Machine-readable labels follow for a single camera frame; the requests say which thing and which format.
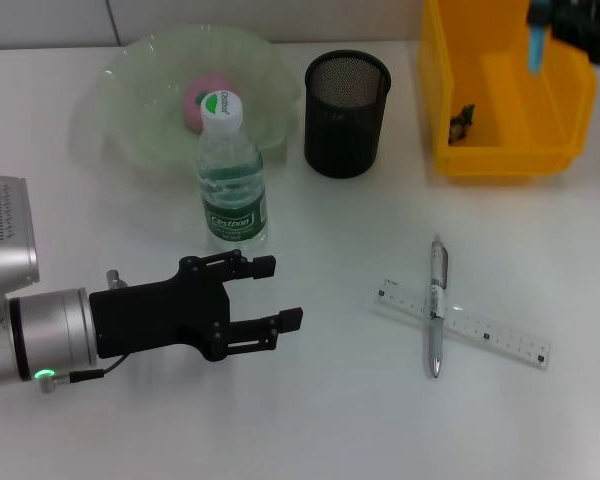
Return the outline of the clear water bottle green label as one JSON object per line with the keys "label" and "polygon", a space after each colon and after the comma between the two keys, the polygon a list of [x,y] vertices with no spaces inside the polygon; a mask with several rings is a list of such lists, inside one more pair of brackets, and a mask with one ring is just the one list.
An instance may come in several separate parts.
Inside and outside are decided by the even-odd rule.
{"label": "clear water bottle green label", "polygon": [[213,91],[202,99],[201,119],[196,169],[208,230],[228,246],[256,245],[268,227],[264,163],[245,130],[242,101]]}

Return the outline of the yellow plastic bin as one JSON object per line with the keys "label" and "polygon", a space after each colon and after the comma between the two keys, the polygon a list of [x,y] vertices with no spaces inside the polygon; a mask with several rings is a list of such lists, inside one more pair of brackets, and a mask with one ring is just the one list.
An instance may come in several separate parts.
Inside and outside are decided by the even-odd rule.
{"label": "yellow plastic bin", "polygon": [[[530,0],[424,0],[418,69],[434,168],[447,176],[553,175],[584,148],[597,79],[585,53],[548,38],[528,70]],[[475,104],[467,137],[450,119]]]}

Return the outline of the green glass fruit plate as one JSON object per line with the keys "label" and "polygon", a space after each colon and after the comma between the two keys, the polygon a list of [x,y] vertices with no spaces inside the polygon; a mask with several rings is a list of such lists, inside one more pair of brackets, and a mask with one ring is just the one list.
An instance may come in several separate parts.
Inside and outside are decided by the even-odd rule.
{"label": "green glass fruit plate", "polygon": [[182,100],[210,73],[236,86],[262,150],[285,142],[301,87],[276,46],[234,27],[186,25],[124,47],[98,74],[74,109],[73,158],[101,171],[191,173],[198,136],[185,125]]}

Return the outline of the silver ballpoint pen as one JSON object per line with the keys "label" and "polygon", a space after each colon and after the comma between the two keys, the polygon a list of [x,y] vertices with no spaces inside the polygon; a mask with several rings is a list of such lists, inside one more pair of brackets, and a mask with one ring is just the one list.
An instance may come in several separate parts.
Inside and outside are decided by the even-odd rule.
{"label": "silver ballpoint pen", "polygon": [[447,314],[446,288],[448,275],[448,252],[439,236],[431,244],[428,360],[431,377],[440,375],[443,360],[443,331]]}

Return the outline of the blue scissors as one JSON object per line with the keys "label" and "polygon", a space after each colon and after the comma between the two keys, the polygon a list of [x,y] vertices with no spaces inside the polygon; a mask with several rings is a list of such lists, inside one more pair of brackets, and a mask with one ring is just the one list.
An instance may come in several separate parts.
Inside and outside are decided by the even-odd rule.
{"label": "blue scissors", "polygon": [[551,14],[551,0],[530,0],[526,20],[529,26],[528,70],[532,74],[537,74],[542,65],[545,31],[550,25]]}

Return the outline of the dark green binder clip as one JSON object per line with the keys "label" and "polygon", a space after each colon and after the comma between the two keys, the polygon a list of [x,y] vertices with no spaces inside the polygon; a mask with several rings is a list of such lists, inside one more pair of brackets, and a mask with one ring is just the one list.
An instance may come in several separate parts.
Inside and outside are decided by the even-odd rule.
{"label": "dark green binder clip", "polygon": [[475,104],[465,105],[459,114],[450,119],[448,144],[451,145],[467,137],[469,128],[473,125]]}

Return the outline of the black mesh pen holder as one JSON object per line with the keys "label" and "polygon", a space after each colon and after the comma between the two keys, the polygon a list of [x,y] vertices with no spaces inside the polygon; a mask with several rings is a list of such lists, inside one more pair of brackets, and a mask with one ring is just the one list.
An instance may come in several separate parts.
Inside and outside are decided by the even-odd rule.
{"label": "black mesh pen holder", "polygon": [[335,50],[314,59],[305,77],[304,155],[318,173],[347,179],[375,162],[391,75],[375,56]]}

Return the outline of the pink toy peach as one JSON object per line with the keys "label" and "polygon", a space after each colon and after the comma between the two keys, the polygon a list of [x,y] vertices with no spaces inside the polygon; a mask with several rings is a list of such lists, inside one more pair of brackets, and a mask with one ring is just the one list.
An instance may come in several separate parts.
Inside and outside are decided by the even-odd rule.
{"label": "pink toy peach", "polygon": [[182,115],[186,126],[194,133],[203,130],[201,104],[206,95],[218,90],[238,93],[237,87],[221,73],[207,73],[196,77],[185,89],[182,99]]}

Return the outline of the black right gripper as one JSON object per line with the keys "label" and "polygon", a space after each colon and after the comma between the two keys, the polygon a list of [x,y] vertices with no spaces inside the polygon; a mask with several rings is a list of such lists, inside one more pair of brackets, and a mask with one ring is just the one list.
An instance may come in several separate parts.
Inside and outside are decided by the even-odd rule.
{"label": "black right gripper", "polygon": [[600,0],[553,0],[552,36],[600,66]]}

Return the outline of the transparent plastic ruler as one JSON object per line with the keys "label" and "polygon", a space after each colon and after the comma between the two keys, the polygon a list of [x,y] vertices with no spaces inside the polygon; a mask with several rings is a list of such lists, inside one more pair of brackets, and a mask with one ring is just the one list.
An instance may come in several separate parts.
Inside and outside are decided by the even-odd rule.
{"label": "transparent plastic ruler", "polygon": [[[401,323],[422,326],[428,336],[429,292],[417,294],[386,279],[374,291],[374,307],[381,311],[389,310],[391,316]],[[448,305],[446,302],[446,307],[443,336],[449,334],[539,370],[548,367],[549,341],[510,328],[457,304]]]}

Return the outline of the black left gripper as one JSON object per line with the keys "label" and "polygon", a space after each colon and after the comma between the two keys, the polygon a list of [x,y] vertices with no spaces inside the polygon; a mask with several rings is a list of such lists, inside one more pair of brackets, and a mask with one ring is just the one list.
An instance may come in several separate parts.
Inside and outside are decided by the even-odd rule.
{"label": "black left gripper", "polygon": [[184,257],[167,280],[89,295],[96,349],[112,358],[171,345],[197,349],[208,361],[275,350],[282,334],[298,331],[301,308],[229,322],[223,281],[272,277],[272,255],[249,260],[241,251]]}

